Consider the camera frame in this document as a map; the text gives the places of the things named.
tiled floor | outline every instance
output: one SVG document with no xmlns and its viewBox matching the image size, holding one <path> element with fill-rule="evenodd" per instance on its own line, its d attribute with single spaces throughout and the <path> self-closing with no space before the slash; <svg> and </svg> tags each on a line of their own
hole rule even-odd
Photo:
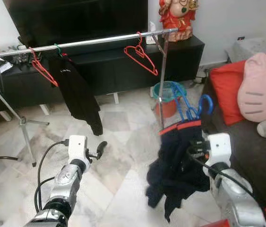
<svg viewBox="0 0 266 227">
<path fill-rule="evenodd" d="M 189 100 L 197 105 L 202 86 L 188 89 Z M 77 204 L 70 218 L 70 227 L 198 227 L 220 219 L 220 211 L 209 192 L 197 192 L 182 202 L 182 208 L 164 219 L 164 202 L 156 209 L 147 206 L 145 189 L 148 165 L 157 158 L 160 139 L 159 124 L 151 108 L 154 100 L 149 89 L 98 97 L 101 106 L 103 135 L 94 136 L 85 121 L 70 116 L 65 104 L 51 106 L 51 115 L 44 116 L 39 107 L 19 110 L 27 118 L 50 122 L 49 126 L 28 125 L 31 146 L 39 161 L 54 142 L 70 135 L 86 135 L 88 147 L 95 152 L 106 140 L 108 147 L 99 161 L 93 162 L 83 175 Z M 166 119 L 171 124 L 179 115 Z M 21 227 L 34 215 L 34 191 L 37 169 L 32 168 L 25 142 L 16 120 L 0 118 L 0 155 L 19 156 L 22 161 L 0 160 L 0 220 L 4 227 Z M 42 179 L 54 176 L 67 163 L 67 148 L 59 145 L 46 157 Z M 43 201 L 52 183 L 42 187 Z"/>
</svg>

black cabinet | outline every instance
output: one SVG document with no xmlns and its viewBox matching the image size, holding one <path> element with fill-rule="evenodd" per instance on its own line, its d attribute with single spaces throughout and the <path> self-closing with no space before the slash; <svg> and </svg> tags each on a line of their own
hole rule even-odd
<svg viewBox="0 0 266 227">
<path fill-rule="evenodd" d="M 188 40 L 169 44 L 165 80 L 194 79 L 202 56 L 204 43 L 195 36 Z M 160 81 L 162 54 L 155 44 L 145 45 L 145 52 L 156 65 L 159 75 L 154 76 L 127 55 L 123 48 L 84 53 L 71 56 L 78 71 L 88 82 L 95 95 L 150 87 Z M 3 73 L 3 96 L 14 107 L 62 102 L 62 95 L 33 68 L 17 67 Z M 6 107 L 0 101 L 0 111 Z"/>
</svg>

hello kitty pillow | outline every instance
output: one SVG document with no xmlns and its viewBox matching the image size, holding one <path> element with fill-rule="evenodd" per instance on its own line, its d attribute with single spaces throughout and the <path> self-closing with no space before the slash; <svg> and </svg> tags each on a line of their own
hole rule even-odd
<svg viewBox="0 0 266 227">
<path fill-rule="evenodd" d="M 238 106 L 246 119 L 253 122 L 266 120 L 266 54 L 257 53 L 246 61 Z"/>
</svg>

figurine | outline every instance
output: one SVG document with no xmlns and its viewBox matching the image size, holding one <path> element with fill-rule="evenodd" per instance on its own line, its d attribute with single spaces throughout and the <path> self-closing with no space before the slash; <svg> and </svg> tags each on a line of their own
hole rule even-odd
<svg viewBox="0 0 266 227">
<path fill-rule="evenodd" d="M 159 0 L 159 14 L 164 29 L 178 28 L 171 33 L 169 41 L 185 40 L 193 35 L 191 20 L 195 20 L 198 0 Z"/>
</svg>

black cloth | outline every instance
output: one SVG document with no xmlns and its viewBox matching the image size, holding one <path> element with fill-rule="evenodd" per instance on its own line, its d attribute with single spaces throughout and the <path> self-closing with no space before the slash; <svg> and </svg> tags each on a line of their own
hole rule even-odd
<svg viewBox="0 0 266 227">
<path fill-rule="evenodd" d="M 184 122 L 162 131 L 158 159 L 147 173 L 150 185 L 146 191 L 148 205 L 155 208 L 165 194 L 164 217 L 168 222 L 174 209 L 181 207 L 182 199 L 187 199 L 195 191 L 210 189 L 209 177 L 203 173 L 202 166 L 190 160 L 186 153 L 190 141 L 202 140 L 200 122 Z"/>
<path fill-rule="evenodd" d="M 67 56 L 63 56 L 49 59 L 49 69 L 72 116 L 85 120 L 94 135 L 102 135 L 103 126 L 98 113 L 100 107 L 87 82 L 76 70 L 75 64 Z"/>
</svg>

